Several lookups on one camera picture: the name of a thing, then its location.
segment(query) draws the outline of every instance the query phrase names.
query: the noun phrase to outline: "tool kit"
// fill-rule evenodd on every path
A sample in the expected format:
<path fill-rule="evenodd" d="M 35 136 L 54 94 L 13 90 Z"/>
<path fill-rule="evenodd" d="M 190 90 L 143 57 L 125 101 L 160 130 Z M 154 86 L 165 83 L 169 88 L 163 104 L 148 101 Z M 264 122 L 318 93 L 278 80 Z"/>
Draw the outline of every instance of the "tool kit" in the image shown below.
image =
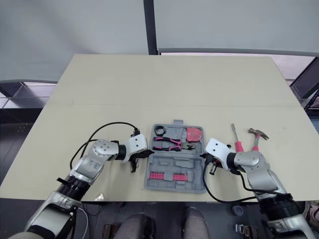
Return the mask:
<path fill-rule="evenodd" d="M 204 193 L 202 183 L 204 159 L 202 127 L 173 124 L 155 124 L 151 133 L 150 148 L 144 187 L 150 190 Z"/>

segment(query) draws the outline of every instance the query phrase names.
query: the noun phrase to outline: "gray plastic case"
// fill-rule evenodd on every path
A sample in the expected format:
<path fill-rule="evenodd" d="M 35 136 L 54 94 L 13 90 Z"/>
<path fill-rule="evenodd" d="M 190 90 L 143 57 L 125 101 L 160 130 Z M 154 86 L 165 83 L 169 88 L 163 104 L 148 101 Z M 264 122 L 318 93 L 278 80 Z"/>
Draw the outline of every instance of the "gray plastic case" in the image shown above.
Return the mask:
<path fill-rule="evenodd" d="M 186 142 L 186 129 L 188 127 L 198 128 L 202 132 L 200 142 L 192 142 L 195 149 L 182 149 L 176 151 L 156 151 L 153 146 L 170 147 L 174 144 L 166 141 L 155 141 L 154 128 L 158 125 L 164 126 L 166 133 L 163 137 L 181 139 Z M 173 124 L 155 124 L 151 133 L 150 149 L 154 151 L 148 159 L 145 172 L 144 187 L 150 190 L 175 191 L 184 193 L 204 193 L 206 190 L 202 183 L 201 175 L 204 168 L 204 159 L 200 157 L 204 153 L 204 131 L 202 127 L 185 126 L 182 120 L 174 120 Z M 160 172 L 164 174 L 164 179 L 150 179 L 151 172 Z M 186 174 L 187 181 L 174 181 L 174 174 Z"/>

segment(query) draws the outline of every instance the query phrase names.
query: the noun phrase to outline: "beige tabletop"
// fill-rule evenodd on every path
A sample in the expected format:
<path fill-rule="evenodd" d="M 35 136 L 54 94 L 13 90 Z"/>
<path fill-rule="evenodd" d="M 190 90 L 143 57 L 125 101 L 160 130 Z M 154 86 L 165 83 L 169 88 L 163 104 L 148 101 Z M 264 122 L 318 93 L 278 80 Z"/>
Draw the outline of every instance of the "beige tabletop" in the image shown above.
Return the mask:
<path fill-rule="evenodd" d="M 250 150 L 264 131 L 260 150 L 296 200 L 319 199 L 319 135 L 268 57 L 75 55 L 55 92 L 15 158 L 0 188 L 0 197 L 45 199 L 69 171 L 78 147 L 99 126 L 127 121 L 150 139 L 155 123 L 204 128 L 211 137 L 234 145 L 231 123 Z M 101 130 L 96 138 L 125 140 L 126 126 Z M 84 196 L 93 201 L 214 201 L 207 193 L 151 191 L 144 188 L 147 159 L 136 173 L 130 164 L 107 162 Z M 207 175 L 208 187 L 222 200 L 246 192 L 240 178 L 224 170 Z"/>

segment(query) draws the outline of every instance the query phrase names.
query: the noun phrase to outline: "pink tape measure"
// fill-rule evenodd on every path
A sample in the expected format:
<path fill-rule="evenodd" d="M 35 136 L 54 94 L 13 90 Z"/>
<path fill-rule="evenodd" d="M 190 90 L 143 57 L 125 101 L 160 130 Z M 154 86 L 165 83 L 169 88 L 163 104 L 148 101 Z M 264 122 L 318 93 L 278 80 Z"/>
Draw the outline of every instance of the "pink tape measure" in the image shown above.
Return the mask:
<path fill-rule="evenodd" d="M 199 142 L 202 138 L 202 132 L 198 128 L 187 128 L 186 140 L 188 142 Z"/>

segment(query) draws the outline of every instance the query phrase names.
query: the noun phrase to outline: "gray wall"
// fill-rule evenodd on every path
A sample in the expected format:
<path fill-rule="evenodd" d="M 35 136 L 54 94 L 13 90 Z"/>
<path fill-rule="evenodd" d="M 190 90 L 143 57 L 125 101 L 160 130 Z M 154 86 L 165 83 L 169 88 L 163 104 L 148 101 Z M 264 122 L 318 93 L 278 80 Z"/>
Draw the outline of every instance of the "gray wall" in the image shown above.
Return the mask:
<path fill-rule="evenodd" d="M 318 0 L 155 1 L 166 51 L 319 55 Z"/>
<path fill-rule="evenodd" d="M 0 1 L 0 81 L 58 81 L 75 53 L 148 54 L 143 1 Z"/>

